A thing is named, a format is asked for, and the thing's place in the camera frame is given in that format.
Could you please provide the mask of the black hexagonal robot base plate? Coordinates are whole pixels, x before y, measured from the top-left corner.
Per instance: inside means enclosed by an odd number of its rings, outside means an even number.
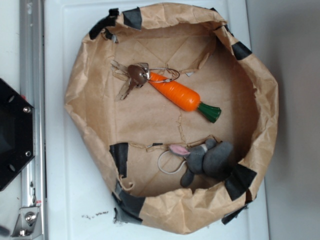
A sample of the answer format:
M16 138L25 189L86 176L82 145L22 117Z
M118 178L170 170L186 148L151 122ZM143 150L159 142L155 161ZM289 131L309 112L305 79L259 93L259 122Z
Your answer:
M0 190L34 158L34 116L30 105L0 80Z

